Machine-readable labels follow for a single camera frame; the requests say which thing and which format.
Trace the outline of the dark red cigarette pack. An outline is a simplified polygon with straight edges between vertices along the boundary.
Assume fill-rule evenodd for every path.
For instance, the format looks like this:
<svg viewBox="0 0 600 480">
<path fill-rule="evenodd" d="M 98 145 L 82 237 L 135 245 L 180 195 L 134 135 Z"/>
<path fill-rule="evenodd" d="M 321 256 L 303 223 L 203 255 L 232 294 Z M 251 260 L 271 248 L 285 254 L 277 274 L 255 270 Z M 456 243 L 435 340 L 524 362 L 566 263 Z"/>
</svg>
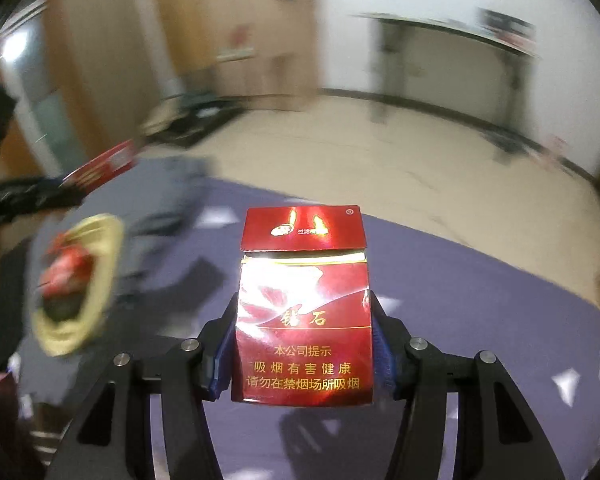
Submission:
<svg viewBox="0 0 600 480">
<path fill-rule="evenodd" d="M 372 403 L 366 248 L 355 205 L 247 211 L 233 401 L 295 408 Z"/>
</svg>

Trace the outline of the red white cigarette pack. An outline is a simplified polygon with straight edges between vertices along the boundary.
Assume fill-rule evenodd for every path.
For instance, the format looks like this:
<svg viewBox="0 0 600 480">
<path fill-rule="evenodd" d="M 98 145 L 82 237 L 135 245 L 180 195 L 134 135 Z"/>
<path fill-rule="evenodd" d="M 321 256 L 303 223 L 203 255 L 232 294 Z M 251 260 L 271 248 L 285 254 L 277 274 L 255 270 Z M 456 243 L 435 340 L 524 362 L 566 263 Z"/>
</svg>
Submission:
<svg viewBox="0 0 600 480">
<path fill-rule="evenodd" d="M 135 166 L 136 149 L 131 140 L 102 152 L 62 179 L 63 185 L 91 193 Z"/>
</svg>

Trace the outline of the yellow plastic basin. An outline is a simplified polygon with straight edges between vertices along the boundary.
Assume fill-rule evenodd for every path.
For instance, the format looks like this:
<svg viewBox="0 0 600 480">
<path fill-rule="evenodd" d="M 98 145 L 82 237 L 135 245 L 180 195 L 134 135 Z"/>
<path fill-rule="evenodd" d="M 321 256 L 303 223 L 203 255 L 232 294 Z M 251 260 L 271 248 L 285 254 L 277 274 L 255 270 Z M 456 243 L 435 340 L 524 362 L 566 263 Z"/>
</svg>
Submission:
<svg viewBox="0 0 600 480">
<path fill-rule="evenodd" d="M 113 214 L 95 214 L 53 238 L 43 260 L 31 314 L 48 356 L 68 356 L 93 339 L 105 321 L 124 239 Z"/>
</svg>

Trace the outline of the pile of clothes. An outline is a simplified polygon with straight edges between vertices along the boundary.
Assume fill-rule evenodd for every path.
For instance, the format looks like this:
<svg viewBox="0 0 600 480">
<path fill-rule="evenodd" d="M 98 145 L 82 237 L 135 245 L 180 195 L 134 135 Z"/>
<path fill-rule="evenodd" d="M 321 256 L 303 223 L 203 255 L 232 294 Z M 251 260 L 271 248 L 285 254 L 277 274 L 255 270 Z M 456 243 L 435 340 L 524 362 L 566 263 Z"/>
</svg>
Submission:
<svg viewBox="0 0 600 480">
<path fill-rule="evenodd" d="M 140 125 L 140 138 L 144 145 L 191 148 L 245 111 L 241 102 L 220 98 L 213 92 L 169 96 Z"/>
</svg>

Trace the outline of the black folding table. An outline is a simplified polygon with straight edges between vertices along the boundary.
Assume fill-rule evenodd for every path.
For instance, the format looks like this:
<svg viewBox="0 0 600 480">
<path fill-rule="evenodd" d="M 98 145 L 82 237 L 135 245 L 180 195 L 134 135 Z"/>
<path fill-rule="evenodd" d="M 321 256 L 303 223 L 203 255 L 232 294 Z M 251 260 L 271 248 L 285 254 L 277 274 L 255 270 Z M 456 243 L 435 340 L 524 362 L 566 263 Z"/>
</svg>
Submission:
<svg viewBox="0 0 600 480">
<path fill-rule="evenodd" d="M 409 108 L 479 130 L 501 158 L 530 148 L 526 105 L 535 55 L 526 38 L 453 21 L 358 14 L 373 29 L 370 118 Z"/>
</svg>

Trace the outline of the wooden cabinet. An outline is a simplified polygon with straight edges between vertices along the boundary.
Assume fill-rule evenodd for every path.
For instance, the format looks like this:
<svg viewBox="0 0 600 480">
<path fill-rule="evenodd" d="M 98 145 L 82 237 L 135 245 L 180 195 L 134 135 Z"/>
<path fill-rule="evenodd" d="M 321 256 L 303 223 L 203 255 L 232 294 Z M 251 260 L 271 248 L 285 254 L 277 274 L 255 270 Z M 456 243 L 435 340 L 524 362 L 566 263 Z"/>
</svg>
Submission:
<svg viewBox="0 0 600 480">
<path fill-rule="evenodd" d="M 254 110 L 304 110 L 320 85 L 317 0 L 154 0 L 176 79 Z"/>
</svg>

